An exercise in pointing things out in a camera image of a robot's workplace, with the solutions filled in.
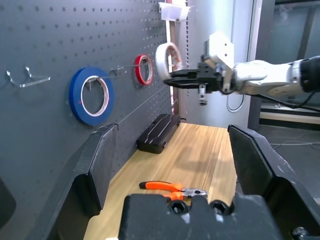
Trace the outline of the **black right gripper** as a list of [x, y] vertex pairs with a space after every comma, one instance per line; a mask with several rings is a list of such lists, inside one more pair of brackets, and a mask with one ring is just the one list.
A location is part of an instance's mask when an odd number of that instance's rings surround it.
[[201, 56], [198, 70], [174, 71], [171, 79], [164, 80], [163, 83], [174, 88], [198, 88], [199, 104], [207, 105], [206, 94], [221, 91], [222, 68], [208, 56]]

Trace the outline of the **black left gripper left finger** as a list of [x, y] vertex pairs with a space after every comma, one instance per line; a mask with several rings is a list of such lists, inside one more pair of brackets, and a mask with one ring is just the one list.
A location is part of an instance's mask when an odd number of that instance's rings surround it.
[[39, 217], [41, 240], [82, 240], [104, 207], [118, 125], [94, 130], [62, 169]]

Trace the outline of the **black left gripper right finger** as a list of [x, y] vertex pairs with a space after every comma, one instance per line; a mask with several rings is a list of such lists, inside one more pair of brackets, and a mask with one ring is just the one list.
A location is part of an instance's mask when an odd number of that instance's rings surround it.
[[254, 130], [227, 128], [234, 166], [242, 192], [262, 196], [286, 240], [320, 238], [320, 206], [295, 171]]

